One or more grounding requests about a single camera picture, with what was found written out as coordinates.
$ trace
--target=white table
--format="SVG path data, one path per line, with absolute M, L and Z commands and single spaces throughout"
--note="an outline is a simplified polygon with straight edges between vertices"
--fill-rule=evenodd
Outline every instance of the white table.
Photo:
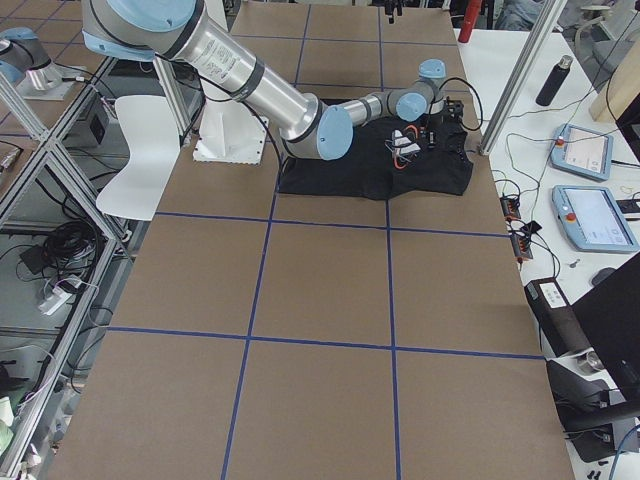
M 527 35 L 528 33 L 526 32 L 475 30 L 469 43 L 460 44 L 460 52 L 467 78 L 480 95 L 484 107 L 485 120 L 491 118 L 494 112 L 520 51 L 525 44 Z M 573 53 L 562 35 L 552 34 L 529 75 L 511 115 L 544 110 L 546 108 L 562 108 L 571 102 L 580 100 L 589 92 L 591 83 L 578 62 L 574 62 L 566 81 L 551 105 L 549 107 L 540 107 L 535 103 L 534 99 L 547 75 L 562 55 L 573 56 Z M 522 190 L 534 188 L 535 183 L 532 180 L 513 170 L 506 152 L 507 135 L 518 133 L 533 139 L 550 139 L 560 125 L 569 121 L 572 124 L 603 133 L 615 130 L 616 126 L 614 124 L 597 123 L 591 119 L 588 109 L 595 97 L 596 93 L 592 92 L 584 102 L 572 105 L 562 111 L 542 112 L 509 119 L 490 154 L 492 168 L 504 172 L 507 178 L 518 183 Z M 613 159 L 638 164 L 622 134 L 616 131 L 612 135 L 614 137 Z M 556 170 L 550 165 L 545 170 L 551 142 L 531 142 L 512 136 L 509 138 L 509 145 L 518 169 L 534 178 L 540 178 L 544 170 L 539 198 L 535 208 L 533 207 L 535 194 L 526 193 L 521 198 L 520 210 L 525 221 L 533 218 L 542 225 L 543 228 L 540 234 L 548 242 L 551 250 L 561 262 L 562 270 L 558 277 L 558 282 L 569 301 L 573 303 L 592 288 L 589 282 L 600 269 L 604 267 L 619 267 L 631 258 L 631 255 L 585 253 L 573 248 L 565 237 L 554 214 L 551 203 L 551 189 L 554 185 L 559 184 L 597 185 L 598 183 Z M 496 179 L 503 178 L 498 172 L 494 172 L 494 177 Z M 503 185 L 505 185 L 504 182 L 497 184 L 499 192 L 502 191 Z M 640 169 L 613 165 L 610 179 L 601 185 L 608 187 L 616 199 L 631 198 L 633 192 L 640 191 Z M 507 185 L 506 192 L 514 193 L 515 188 Z M 637 238 L 640 238 L 639 223 L 631 222 L 629 224 Z M 552 274 L 552 259 L 549 253 L 535 245 L 532 248 L 534 259 L 525 262 L 521 271 L 523 285 L 530 280 L 549 277 Z M 562 362 L 570 365 L 574 361 L 567 358 L 563 359 Z M 613 385 L 611 378 L 608 375 L 605 375 L 605 377 Z M 567 448 L 576 479 L 586 478 L 591 470 L 602 470 L 601 480 L 608 478 L 608 469 L 611 464 L 604 467 L 598 466 L 596 462 L 585 464 L 580 460 L 570 442 L 567 442 Z M 623 455 L 616 468 L 615 480 L 635 480 L 637 478 L 640 478 L 640 454 Z

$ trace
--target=black cloth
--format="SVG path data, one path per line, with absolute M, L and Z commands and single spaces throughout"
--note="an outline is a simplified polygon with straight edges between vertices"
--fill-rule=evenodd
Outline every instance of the black cloth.
M 387 200 L 412 190 L 462 195 L 473 172 L 464 150 L 467 133 L 459 123 L 435 128 L 435 148 L 418 139 L 421 151 L 403 170 L 394 166 L 385 140 L 410 125 L 381 118 L 354 129 L 347 154 L 333 161 L 288 158 L 280 178 L 280 193 L 366 197 Z

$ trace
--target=computer mouse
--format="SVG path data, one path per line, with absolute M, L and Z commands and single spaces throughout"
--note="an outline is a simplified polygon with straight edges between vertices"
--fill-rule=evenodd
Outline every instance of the computer mouse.
M 596 273 L 594 277 L 591 279 L 591 285 L 593 285 L 594 287 L 596 285 L 599 285 L 604 281 L 605 278 L 607 278 L 609 275 L 611 275 L 615 271 L 616 269 L 613 267 L 603 268 L 598 273 Z

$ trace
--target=tablet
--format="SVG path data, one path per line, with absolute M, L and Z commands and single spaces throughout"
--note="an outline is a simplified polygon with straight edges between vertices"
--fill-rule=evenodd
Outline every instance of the tablet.
M 569 240 L 586 252 L 637 252 L 640 245 L 605 187 L 553 187 L 552 201 Z
M 562 125 L 551 151 L 554 167 L 602 182 L 611 172 L 613 137 L 594 130 Z

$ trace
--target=robotic arm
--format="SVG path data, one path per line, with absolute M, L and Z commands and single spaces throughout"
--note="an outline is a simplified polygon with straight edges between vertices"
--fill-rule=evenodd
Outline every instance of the robotic arm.
M 0 32 L 0 72 L 11 83 L 26 74 L 36 90 L 50 90 L 62 83 L 58 66 L 51 61 L 36 34 L 25 27 Z
M 424 62 L 409 89 L 328 107 L 233 40 L 207 15 L 204 0 L 82 0 L 82 8 L 90 50 L 136 61 L 152 61 L 157 54 L 191 64 L 232 99 L 269 117 L 294 157 L 334 160 L 349 149 L 354 126 L 385 115 L 413 121 L 428 109 L 442 109 L 440 60 Z

